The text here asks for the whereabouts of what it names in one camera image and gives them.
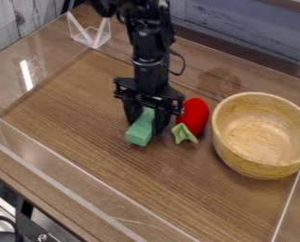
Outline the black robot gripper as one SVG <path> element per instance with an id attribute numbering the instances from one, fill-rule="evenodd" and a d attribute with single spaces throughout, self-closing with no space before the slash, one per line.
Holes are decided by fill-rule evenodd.
<path id="1" fill-rule="evenodd" d="M 131 125 L 143 108 L 154 109 L 154 133 L 159 134 L 179 115 L 185 95 L 170 85 L 170 57 L 158 61 L 134 60 L 134 76 L 114 78 L 114 96 L 123 102 L 127 123 Z"/>

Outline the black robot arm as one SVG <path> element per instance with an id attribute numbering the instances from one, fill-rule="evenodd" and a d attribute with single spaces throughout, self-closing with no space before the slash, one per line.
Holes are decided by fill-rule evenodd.
<path id="1" fill-rule="evenodd" d="M 90 0 L 104 18 L 116 16 L 127 28 L 132 46 L 132 77 L 114 78 L 114 96 L 123 102 L 127 122 L 132 125 L 144 108 L 154 111 L 152 133 L 167 127 L 172 115 L 181 115 L 185 95 L 170 85 L 170 55 L 183 57 L 171 50 L 174 30 L 170 0 Z"/>

